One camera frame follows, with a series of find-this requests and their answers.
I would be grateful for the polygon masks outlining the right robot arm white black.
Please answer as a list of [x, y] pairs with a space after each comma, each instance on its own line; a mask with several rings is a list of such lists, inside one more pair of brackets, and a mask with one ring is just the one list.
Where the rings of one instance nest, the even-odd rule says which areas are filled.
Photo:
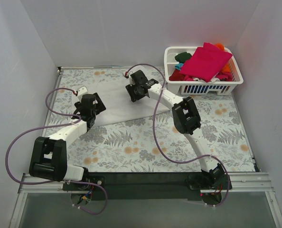
[[[230, 189], [230, 178], [223, 163], [214, 155], [209, 154], [209, 148], [201, 131], [201, 117], [192, 98], [183, 98], [165, 89], [164, 84], [160, 84], [155, 79], [148, 80], [144, 72], [138, 70], [132, 74], [125, 73], [125, 78], [130, 84], [125, 88], [130, 95], [131, 101], [136, 102], [144, 97], [156, 100], [154, 108], [152, 131], [154, 141], [161, 155], [169, 162], [176, 164], [187, 164], [196, 160], [200, 163], [201, 173], [198, 179], [198, 188], [227, 187]], [[175, 161], [166, 156], [159, 146], [155, 120], [159, 104], [164, 105], [172, 112], [173, 123], [177, 131], [185, 136], [192, 146], [196, 158], [189, 161]]]

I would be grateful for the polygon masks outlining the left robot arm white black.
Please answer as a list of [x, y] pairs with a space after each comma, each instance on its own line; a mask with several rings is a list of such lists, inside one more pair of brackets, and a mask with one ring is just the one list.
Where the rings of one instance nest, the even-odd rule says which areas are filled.
[[67, 148], [94, 125], [96, 116], [106, 110], [97, 93], [78, 96], [74, 114], [81, 121], [66, 126], [48, 137], [35, 140], [31, 156], [29, 174], [50, 181], [74, 181], [74, 185], [85, 190], [90, 178], [84, 174], [85, 168], [67, 163]]

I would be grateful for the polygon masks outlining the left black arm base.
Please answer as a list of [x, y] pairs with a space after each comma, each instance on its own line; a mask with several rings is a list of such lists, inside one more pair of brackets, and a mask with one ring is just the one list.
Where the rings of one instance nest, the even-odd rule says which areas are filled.
[[89, 191], [99, 190], [97, 185], [103, 187], [105, 177], [100, 175], [84, 175], [81, 180], [67, 180], [63, 184], [63, 191]]

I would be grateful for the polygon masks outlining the white t shirt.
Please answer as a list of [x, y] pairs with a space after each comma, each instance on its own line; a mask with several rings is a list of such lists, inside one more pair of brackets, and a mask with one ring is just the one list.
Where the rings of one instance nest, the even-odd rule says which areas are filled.
[[106, 107], [105, 111], [96, 116], [94, 126], [115, 124], [153, 115], [157, 102], [148, 97], [132, 102], [125, 88], [128, 84], [129, 80], [120, 78], [87, 86], [91, 94], [99, 95]]

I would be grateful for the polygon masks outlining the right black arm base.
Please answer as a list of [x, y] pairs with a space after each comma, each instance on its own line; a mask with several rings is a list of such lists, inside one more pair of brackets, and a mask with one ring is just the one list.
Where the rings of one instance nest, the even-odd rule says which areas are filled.
[[185, 184], [190, 190], [208, 190], [206, 193], [200, 193], [200, 198], [205, 204], [212, 207], [222, 202], [223, 190], [232, 189], [232, 183], [225, 174], [221, 177], [210, 178], [203, 173], [194, 172], [187, 177]]

